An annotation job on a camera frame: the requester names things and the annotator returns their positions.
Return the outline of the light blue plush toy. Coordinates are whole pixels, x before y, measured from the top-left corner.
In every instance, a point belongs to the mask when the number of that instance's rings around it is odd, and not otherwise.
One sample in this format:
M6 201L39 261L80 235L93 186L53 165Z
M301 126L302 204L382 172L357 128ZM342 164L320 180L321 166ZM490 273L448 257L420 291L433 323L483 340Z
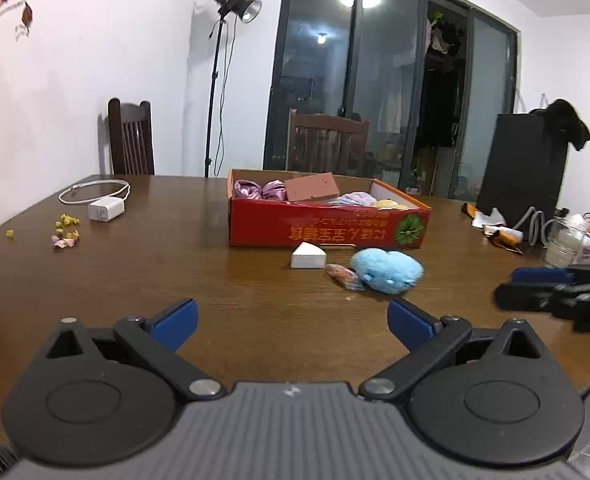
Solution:
M350 268L368 288L386 295L400 295L417 285L424 275L421 263L403 252L366 248L350 259Z

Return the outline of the yellow white sheep plush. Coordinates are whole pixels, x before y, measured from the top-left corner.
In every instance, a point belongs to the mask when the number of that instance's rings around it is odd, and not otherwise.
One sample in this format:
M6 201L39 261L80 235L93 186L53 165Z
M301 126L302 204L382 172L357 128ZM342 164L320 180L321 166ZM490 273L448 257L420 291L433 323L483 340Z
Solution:
M395 200L388 200L385 198L384 200L376 200L373 204L373 207L379 210L409 210L410 207L406 206L405 204L399 204Z

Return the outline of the lavender fuzzy headband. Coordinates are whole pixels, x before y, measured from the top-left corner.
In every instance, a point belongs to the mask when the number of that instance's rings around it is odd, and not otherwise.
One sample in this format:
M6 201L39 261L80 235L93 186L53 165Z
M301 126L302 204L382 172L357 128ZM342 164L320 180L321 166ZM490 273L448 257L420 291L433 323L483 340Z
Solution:
M372 207L376 202L376 198L370 193L361 191L342 194L334 200L337 205L355 207Z

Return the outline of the purple satin bow scrunchie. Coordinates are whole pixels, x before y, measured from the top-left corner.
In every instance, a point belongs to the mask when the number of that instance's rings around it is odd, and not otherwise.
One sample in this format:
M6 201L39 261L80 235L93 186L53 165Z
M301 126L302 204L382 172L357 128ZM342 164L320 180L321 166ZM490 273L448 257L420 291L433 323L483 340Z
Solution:
M246 200L270 200L270 202L286 202L287 192L285 183L273 180L266 184L259 184L249 180L236 180L233 184L235 197Z

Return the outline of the pink layered sponge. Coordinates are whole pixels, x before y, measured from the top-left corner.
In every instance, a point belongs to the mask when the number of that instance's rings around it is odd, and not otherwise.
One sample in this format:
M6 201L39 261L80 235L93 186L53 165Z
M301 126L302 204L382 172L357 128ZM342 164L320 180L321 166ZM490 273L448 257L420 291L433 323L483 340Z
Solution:
M284 184L291 203L319 203L339 196L335 178L329 172L289 179Z

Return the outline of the orange white wrapper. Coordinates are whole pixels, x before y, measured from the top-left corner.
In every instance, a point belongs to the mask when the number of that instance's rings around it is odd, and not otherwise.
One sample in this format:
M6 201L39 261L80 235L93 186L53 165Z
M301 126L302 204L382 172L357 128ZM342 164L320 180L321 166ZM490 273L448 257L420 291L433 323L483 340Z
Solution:
M493 208L491 214L487 216L472 204L464 203L461 211L472 219L472 227L480 231L493 247L501 248L517 255L523 253L520 249L520 244L522 244L524 233L509 228L505 223L504 217L496 208Z

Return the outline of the clear glass cup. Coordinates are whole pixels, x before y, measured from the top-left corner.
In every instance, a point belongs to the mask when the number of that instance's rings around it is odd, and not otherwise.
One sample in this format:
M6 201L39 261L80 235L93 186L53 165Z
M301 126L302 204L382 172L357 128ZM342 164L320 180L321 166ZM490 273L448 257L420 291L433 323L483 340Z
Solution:
M586 222L581 214L556 217L545 246L545 264L552 268L566 268L572 264L580 252L586 231Z

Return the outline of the black bag with garment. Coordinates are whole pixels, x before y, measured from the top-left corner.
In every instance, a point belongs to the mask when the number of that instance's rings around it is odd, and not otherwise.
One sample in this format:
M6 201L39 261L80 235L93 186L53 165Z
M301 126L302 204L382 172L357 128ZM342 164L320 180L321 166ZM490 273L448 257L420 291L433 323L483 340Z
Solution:
M531 245L544 243L556 211L568 150L581 151L590 131L575 107L557 99L527 114L500 114L476 207L496 208Z

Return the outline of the white wedge eraser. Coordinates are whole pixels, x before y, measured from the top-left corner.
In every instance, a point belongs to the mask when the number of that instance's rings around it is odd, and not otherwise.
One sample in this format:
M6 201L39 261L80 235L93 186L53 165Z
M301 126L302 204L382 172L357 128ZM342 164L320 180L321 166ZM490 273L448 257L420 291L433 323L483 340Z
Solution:
M323 269L327 254L324 250L308 242L302 242L290 256L292 269Z

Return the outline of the scattered flower petals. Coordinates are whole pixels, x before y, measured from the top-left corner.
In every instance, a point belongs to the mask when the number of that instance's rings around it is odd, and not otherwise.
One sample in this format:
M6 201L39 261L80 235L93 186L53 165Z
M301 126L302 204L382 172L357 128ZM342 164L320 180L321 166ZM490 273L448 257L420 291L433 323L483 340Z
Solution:
M54 223L54 234L51 236L51 246L54 249L73 248L80 243L80 220L70 214L61 214Z

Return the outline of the red cardboard box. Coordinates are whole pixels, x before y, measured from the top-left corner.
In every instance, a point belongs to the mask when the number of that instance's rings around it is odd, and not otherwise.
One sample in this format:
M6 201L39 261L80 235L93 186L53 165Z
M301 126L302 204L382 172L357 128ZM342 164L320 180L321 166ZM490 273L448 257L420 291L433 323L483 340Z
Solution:
M254 200L234 191L240 181L266 185L301 178L297 171L232 169L226 182L229 243L236 247L294 248L302 242L357 248L414 249L423 243L432 208L377 179L337 176L338 193L365 192L403 207L327 205Z

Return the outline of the dark wooden chair back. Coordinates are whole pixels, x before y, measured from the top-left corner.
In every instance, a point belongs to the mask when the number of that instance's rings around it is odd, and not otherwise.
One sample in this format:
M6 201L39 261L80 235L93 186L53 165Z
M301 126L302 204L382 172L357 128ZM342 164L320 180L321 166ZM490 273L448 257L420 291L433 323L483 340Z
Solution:
M323 114L288 113L286 169L361 177L370 122Z

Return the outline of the dark wooden chair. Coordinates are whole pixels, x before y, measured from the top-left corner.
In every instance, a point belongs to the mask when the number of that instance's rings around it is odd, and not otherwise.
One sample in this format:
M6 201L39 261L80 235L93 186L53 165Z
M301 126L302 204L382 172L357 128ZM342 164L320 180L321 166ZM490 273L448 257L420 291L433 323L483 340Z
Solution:
M112 173L152 176L155 165L150 102L133 104L110 99L107 125Z
M323 114L288 113L286 169L361 177L370 122Z

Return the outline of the dark wooden chair left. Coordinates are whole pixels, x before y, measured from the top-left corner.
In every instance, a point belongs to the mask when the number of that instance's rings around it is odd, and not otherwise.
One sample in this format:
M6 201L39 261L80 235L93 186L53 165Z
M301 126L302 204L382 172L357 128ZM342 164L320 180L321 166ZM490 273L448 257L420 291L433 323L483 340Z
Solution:
M112 173L152 176L155 165L150 102L133 104L110 99L107 125Z

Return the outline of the sliding glass door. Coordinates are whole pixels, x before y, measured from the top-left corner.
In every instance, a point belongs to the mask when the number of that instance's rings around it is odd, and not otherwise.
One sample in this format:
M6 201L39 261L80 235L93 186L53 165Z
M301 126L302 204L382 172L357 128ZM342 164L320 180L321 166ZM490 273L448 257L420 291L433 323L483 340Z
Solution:
M517 47L463 0L282 0L263 165L286 167L290 112L345 117L368 124L348 174L476 200Z

